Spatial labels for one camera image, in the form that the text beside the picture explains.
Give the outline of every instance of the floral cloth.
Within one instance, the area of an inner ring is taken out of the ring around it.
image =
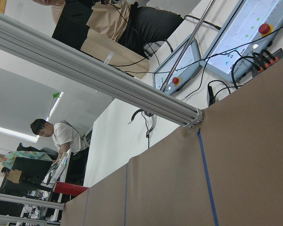
[[[9,152],[5,155],[2,165],[11,170],[17,157],[52,161],[51,158],[44,152],[15,151]]]

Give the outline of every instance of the man's arm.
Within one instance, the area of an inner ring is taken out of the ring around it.
[[[70,148],[69,142],[62,144],[61,149],[58,151],[58,157],[54,162],[58,161],[62,157],[62,154],[67,152],[69,150],[69,148]]]

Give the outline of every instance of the white tabletop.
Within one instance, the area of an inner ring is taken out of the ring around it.
[[[237,2],[238,0],[216,1],[208,14],[206,21],[222,26]],[[191,14],[200,18],[208,3],[209,0],[202,0]],[[181,44],[181,42],[192,33],[196,23],[197,21],[187,18],[177,28],[177,30],[168,39],[173,49]],[[209,48],[217,33],[218,30],[215,28],[207,24],[202,25],[196,36],[201,56],[203,56],[206,50]],[[269,48],[269,51],[275,52],[279,48],[283,49],[283,29],[280,30],[276,35],[274,43]],[[165,43],[156,52],[156,55],[159,58],[159,61],[162,63],[170,55],[169,46]],[[158,62],[155,57],[152,57],[150,60],[149,71],[153,72],[157,67]],[[201,73],[202,70],[194,79],[189,81],[180,92],[177,92],[172,96],[178,99],[183,99],[186,95],[196,90],[200,85]],[[212,72],[205,70],[200,90],[190,98],[185,99],[184,102],[200,109],[207,108],[207,84],[211,80],[215,79],[220,80],[221,78]],[[243,84],[249,79],[250,76],[246,76],[242,79],[241,83]],[[141,81],[152,86],[152,74],[146,74]],[[219,84],[218,82],[212,84],[212,86],[214,93],[224,88],[224,85],[221,83]],[[227,90],[224,90],[218,94],[218,98],[221,100],[227,95]],[[147,130],[145,126],[145,120],[142,118],[141,114],[137,114],[134,121],[128,125],[132,114],[137,109],[138,108],[135,106],[115,99],[95,121],[84,186],[92,186],[96,184],[118,168],[125,165],[130,158],[147,150],[148,141],[145,136]],[[151,118],[148,118],[148,121],[151,126]],[[150,135],[150,146],[165,138],[177,127],[177,124],[157,117],[156,127]]]

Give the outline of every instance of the red switch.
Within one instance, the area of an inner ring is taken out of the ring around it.
[[[270,30],[271,27],[267,23],[264,23],[259,27],[259,33],[263,35],[269,33]]]
[[[174,77],[174,78],[172,79],[172,83],[175,84],[175,85],[177,85],[177,84],[179,83],[179,78]]]

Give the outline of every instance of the green object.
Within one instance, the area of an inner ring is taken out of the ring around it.
[[[54,93],[54,94],[52,94],[52,96],[53,96],[53,98],[59,98],[59,97],[60,97],[60,94],[61,94],[61,92],[59,92],[59,93]]]

